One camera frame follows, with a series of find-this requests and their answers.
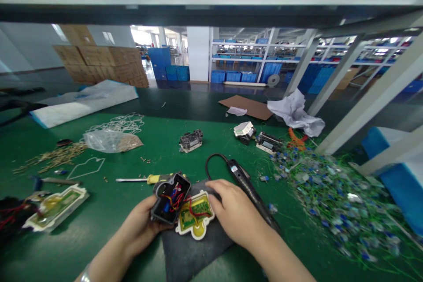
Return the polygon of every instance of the circuit board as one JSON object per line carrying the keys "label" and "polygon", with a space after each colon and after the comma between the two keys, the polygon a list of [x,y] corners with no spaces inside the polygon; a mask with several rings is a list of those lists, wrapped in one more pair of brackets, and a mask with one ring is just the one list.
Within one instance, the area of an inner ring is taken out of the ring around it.
{"label": "circuit board", "polygon": [[78,197],[80,197],[80,193],[76,191],[70,191],[63,197],[54,197],[54,201],[50,204],[48,199],[46,199],[46,205],[49,205],[49,209],[44,212],[45,219],[40,219],[36,214],[32,217],[33,222],[39,225],[40,227],[45,227],[49,220],[54,219],[57,215],[59,215],[62,211],[64,211],[69,205],[75,202]]}
{"label": "circuit board", "polygon": [[[208,202],[207,196],[199,197],[197,200],[193,201],[192,210],[195,214],[200,213],[208,213],[209,215],[212,214],[210,209],[210,204]],[[207,215],[198,216],[197,221],[201,222],[202,219],[208,217]],[[195,219],[189,212],[189,202],[185,203],[182,207],[181,213],[179,215],[179,219],[181,220],[181,229],[184,231],[185,229],[192,227],[195,225]]]}

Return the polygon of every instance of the soldering iron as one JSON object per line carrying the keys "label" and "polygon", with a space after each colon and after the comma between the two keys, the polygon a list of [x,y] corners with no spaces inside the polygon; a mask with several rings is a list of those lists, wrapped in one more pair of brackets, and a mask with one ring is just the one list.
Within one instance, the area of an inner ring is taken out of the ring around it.
{"label": "soldering iron", "polygon": [[214,153],[210,155],[206,161],[206,174],[208,179],[212,180],[210,174],[208,173],[208,162],[214,156],[220,156],[225,160],[229,168],[229,172],[232,174],[232,177],[237,181],[241,189],[247,194],[248,198],[252,201],[264,220],[280,235],[281,228],[279,227],[272,214],[267,210],[266,205],[264,204],[260,195],[254,189],[252,183],[250,182],[250,175],[241,167],[241,165],[238,164],[236,160],[228,160],[223,154],[220,153]]}

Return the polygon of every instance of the person's right hand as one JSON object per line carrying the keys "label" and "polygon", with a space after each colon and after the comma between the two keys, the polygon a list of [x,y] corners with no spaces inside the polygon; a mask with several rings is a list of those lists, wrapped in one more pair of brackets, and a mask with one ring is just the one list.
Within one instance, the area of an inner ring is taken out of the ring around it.
{"label": "person's right hand", "polygon": [[209,200],[220,224],[234,242],[250,249],[256,238],[272,230],[238,186],[224,179],[209,181],[206,186],[221,196],[221,203],[213,195],[209,196]]}

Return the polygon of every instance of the green workbench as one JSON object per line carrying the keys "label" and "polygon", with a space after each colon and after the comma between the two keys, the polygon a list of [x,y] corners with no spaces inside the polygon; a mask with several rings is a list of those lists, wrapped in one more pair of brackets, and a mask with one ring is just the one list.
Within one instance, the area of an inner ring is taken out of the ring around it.
{"label": "green workbench", "polygon": [[[195,183],[206,178],[204,163],[207,157],[220,152],[236,159],[251,175],[252,182],[266,204],[278,206],[275,215],[285,241],[318,281],[399,281],[405,276],[380,271],[363,271],[333,247],[327,232],[305,214],[300,202],[285,181],[276,182],[270,170],[268,154],[239,142],[233,127],[251,120],[258,132],[285,136],[287,129],[274,117],[266,122],[252,117],[225,117],[226,107],[218,101],[230,97],[223,93],[203,93],[181,90],[139,89],[139,99],[107,108],[92,115],[45,130],[31,118],[21,119],[0,129],[0,197],[25,198],[32,193],[33,181],[29,176],[38,167],[26,173],[12,174],[12,169],[41,153],[51,151],[60,139],[75,141],[93,125],[108,122],[118,115],[131,112],[144,114],[144,126],[138,134],[144,146],[123,154],[105,154],[88,149],[76,158],[83,163],[91,157],[105,158],[101,170],[79,180],[89,193],[83,203],[51,234],[27,232],[11,241],[0,251],[0,281],[71,281],[95,256],[114,234],[131,209],[152,194],[152,186],[140,183],[116,183],[115,178],[137,178],[139,174],[165,174],[182,171]],[[266,101],[264,96],[250,96]],[[17,110],[0,114],[10,117]],[[201,129],[203,145],[185,154],[179,152],[179,137],[186,132]],[[140,157],[150,159],[147,164]],[[98,167],[91,160],[81,171]],[[219,158],[209,164],[212,178],[231,182],[226,165]],[[268,183],[258,180],[268,175]],[[43,177],[53,176],[53,171]],[[45,190],[61,192],[64,187],[45,184]],[[409,270],[401,260],[396,266]],[[130,267],[125,281],[165,281],[165,259],[160,237],[141,254]],[[233,246],[206,267],[193,281],[264,281],[260,266],[250,254]]]}

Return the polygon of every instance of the window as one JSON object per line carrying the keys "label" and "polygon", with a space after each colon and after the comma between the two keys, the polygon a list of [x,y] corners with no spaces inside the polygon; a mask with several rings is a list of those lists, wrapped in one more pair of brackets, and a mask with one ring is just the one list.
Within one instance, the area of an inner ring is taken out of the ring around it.
{"label": "window", "polygon": [[113,36],[110,32],[103,32],[103,36],[106,39],[106,43],[108,45],[115,45],[115,40],[113,39]]}
{"label": "window", "polygon": [[60,28],[60,26],[58,24],[52,24],[53,29],[56,31],[57,35],[60,37],[60,39],[63,42],[67,42],[69,43],[65,33],[63,33],[62,29]]}

